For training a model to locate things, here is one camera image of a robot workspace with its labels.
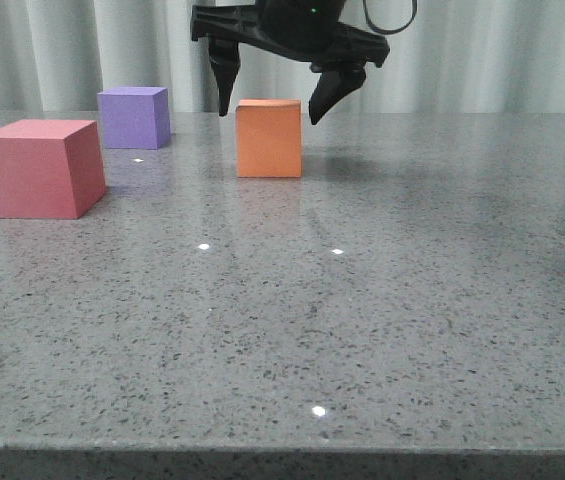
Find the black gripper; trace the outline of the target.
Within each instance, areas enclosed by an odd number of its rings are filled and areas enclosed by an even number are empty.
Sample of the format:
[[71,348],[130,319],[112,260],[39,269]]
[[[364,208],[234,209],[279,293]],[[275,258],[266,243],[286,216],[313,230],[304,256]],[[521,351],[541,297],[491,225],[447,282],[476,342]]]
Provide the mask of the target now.
[[257,1],[251,5],[192,7],[191,36],[208,40],[218,88],[220,117],[228,113],[240,69],[239,45],[247,44],[298,62],[332,65],[321,71],[309,100],[316,125],[366,80],[364,64],[381,67],[389,54],[385,38],[340,21],[342,1]]

